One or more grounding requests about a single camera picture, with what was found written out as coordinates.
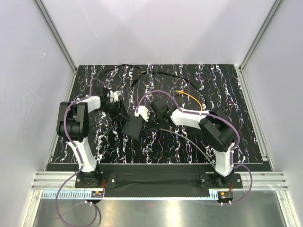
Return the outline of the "aluminium front rail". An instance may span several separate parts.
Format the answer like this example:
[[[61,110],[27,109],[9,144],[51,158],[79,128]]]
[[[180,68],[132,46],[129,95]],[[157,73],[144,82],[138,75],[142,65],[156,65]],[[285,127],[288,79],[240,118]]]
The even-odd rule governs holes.
[[[206,184],[206,180],[211,175],[207,172],[204,175],[190,173],[103,173],[102,179],[105,180],[106,188],[115,188],[122,183],[134,183],[144,185],[189,185],[197,183]],[[37,172],[31,186],[32,190],[58,190],[66,181],[64,189],[85,188],[74,172],[44,171]],[[252,186],[253,190],[287,190],[284,175],[281,172],[236,172],[232,177],[233,189],[248,189]]]

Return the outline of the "left aluminium frame post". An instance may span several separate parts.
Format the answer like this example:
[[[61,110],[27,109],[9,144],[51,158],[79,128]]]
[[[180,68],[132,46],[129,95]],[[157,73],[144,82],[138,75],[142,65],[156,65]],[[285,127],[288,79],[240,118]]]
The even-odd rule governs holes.
[[[44,22],[46,23],[50,33],[52,34],[55,42],[57,43],[61,53],[63,54],[67,64],[69,65],[70,69],[72,70],[73,73],[76,72],[77,66],[74,63],[70,53],[67,50],[66,45],[64,44],[56,26],[55,23],[53,22],[44,2],[42,0],[33,0],[34,4],[36,5],[39,13],[41,14]]]

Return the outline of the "aluminium frame post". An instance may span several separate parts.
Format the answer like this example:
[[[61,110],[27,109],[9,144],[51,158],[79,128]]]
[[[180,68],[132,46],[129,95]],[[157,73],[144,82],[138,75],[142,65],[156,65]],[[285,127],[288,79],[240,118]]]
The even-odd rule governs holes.
[[[252,57],[255,49],[257,48],[258,44],[260,43],[263,35],[265,34],[265,32],[267,31],[267,29],[269,28],[272,20],[274,19],[275,15],[277,14],[277,12],[279,11],[281,5],[283,4],[283,0],[275,0],[269,10],[269,12],[267,13],[264,21],[262,22],[261,27],[259,28],[252,44],[250,45],[247,53],[245,54],[241,64],[239,65],[239,70],[240,71],[244,71],[245,67],[247,66],[250,58]]]
[[[53,22],[44,2],[42,0],[33,0],[34,4],[36,5],[39,13],[41,14],[44,22],[46,23],[50,33],[52,34],[55,42],[57,43],[61,53],[63,54],[67,64],[69,65],[70,69],[72,70],[73,73],[76,72],[77,66],[74,63],[70,53],[67,50],[66,45],[64,44],[56,26],[55,23]]]

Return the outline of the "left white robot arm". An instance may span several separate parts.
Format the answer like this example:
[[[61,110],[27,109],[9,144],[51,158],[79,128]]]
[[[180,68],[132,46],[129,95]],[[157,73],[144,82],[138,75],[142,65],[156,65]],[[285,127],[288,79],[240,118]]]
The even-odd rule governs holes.
[[[98,187],[104,180],[88,141],[89,114],[93,111],[109,114],[114,121],[130,120],[122,101],[122,92],[103,87],[100,95],[88,95],[73,102],[61,102],[56,131],[74,152],[79,164],[76,172],[79,182]]]

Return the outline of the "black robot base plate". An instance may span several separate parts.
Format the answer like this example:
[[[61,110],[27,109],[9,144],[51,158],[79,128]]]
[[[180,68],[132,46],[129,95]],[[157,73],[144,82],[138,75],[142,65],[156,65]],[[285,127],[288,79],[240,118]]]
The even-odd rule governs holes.
[[[215,173],[209,164],[108,164],[99,165],[101,173],[95,183],[76,178],[82,189],[104,189],[105,198],[114,199],[201,199],[210,190],[242,189],[240,174],[228,177]]]

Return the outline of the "black cable gold connector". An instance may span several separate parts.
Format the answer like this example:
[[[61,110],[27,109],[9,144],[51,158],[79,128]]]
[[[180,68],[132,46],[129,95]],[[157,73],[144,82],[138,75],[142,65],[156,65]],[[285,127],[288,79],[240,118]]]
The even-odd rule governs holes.
[[[178,76],[178,75],[174,75],[174,74],[171,74],[171,73],[167,73],[167,72],[160,72],[160,71],[141,71],[141,73],[138,75],[138,78],[136,79],[137,81],[143,76],[143,75],[147,75],[147,74],[157,74],[157,75],[165,75],[165,76],[169,76],[169,77],[172,77],[172,78],[178,78],[178,79],[182,79],[184,80],[185,82],[187,82],[189,85],[191,85],[196,91],[197,93],[199,93],[202,98],[204,99],[205,101],[205,105],[207,106],[207,99],[205,97],[205,95],[199,90],[198,87],[196,87],[189,79],[186,79],[184,77],[181,77],[181,76]]]

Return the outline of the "right aluminium frame post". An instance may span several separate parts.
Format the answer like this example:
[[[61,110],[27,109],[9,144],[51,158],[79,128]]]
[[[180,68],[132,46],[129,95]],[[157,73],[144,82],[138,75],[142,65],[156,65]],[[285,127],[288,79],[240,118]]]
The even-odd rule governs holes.
[[[267,13],[264,21],[262,22],[261,27],[259,28],[252,44],[250,45],[247,53],[245,54],[241,64],[239,65],[239,70],[240,71],[244,71],[245,67],[247,66],[250,58],[252,57],[255,49],[257,48],[258,44],[260,43],[263,35],[265,34],[265,32],[267,31],[267,29],[269,28],[272,20],[274,19],[275,15],[277,14],[277,12],[279,11],[281,5],[283,4],[283,0],[275,0],[269,10],[269,12]]]

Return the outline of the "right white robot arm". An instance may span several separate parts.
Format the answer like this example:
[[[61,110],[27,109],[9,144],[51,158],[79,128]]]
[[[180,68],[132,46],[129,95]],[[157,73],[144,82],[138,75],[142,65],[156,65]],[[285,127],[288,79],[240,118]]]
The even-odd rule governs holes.
[[[211,177],[211,183],[223,188],[232,182],[232,154],[240,136],[222,111],[193,111],[176,106],[169,107],[158,100],[150,103],[145,120],[153,129],[176,125],[201,130],[203,143],[214,149],[215,153],[215,173]]]

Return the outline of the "black marble pattern mat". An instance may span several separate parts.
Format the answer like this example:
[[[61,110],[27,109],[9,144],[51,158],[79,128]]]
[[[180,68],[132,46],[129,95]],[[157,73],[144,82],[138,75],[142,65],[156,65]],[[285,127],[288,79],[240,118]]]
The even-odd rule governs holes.
[[[182,79],[147,74],[138,81],[141,71],[160,71],[189,79],[207,99]],[[138,104],[171,96],[183,108],[191,110],[221,108],[240,134],[234,151],[235,163],[244,163],[251,171],[269,171],[251,122],[236,68],[229,64],[173,65],[80,65],[70,100],[89,92],[89,82],[98,78],[123,94],[125,107],[133,115]],[[122,123],[114,122],[104,113],[90,114],[89,143],[100,164],[201,164],[214,161],[214,150],[203,143],[199,130],[172,126],[166,131],[143,129],[138,140],[122,133]]]

